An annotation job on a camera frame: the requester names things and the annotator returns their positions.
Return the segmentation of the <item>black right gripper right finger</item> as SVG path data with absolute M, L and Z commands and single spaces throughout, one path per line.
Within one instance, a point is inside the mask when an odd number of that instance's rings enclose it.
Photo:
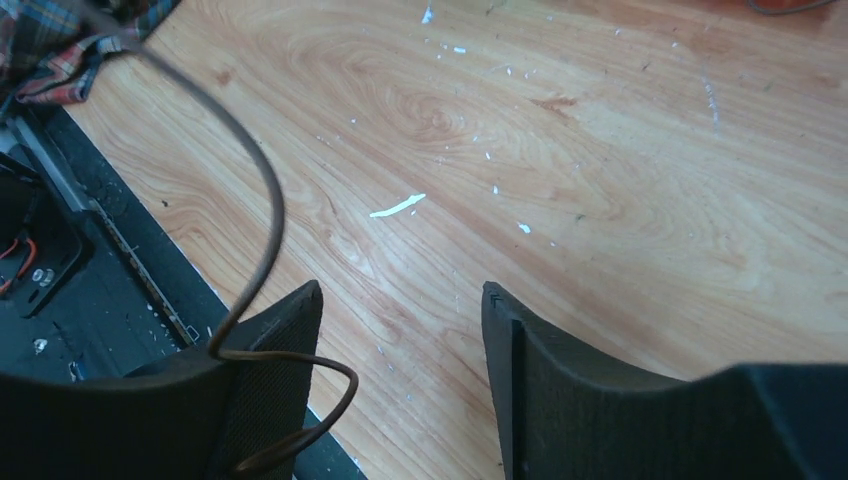
M 847 475 L 843 364 L 738 364 L 680 381 L 596 349 L 495 282 L 481 324 L 509 479 Z

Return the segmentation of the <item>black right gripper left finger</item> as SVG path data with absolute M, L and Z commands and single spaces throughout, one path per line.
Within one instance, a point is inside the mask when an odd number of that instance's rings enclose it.
M 1 317 L 5 479 L 288 479 L 312 368 L 203 347 L 98 372 L 56 326 Z

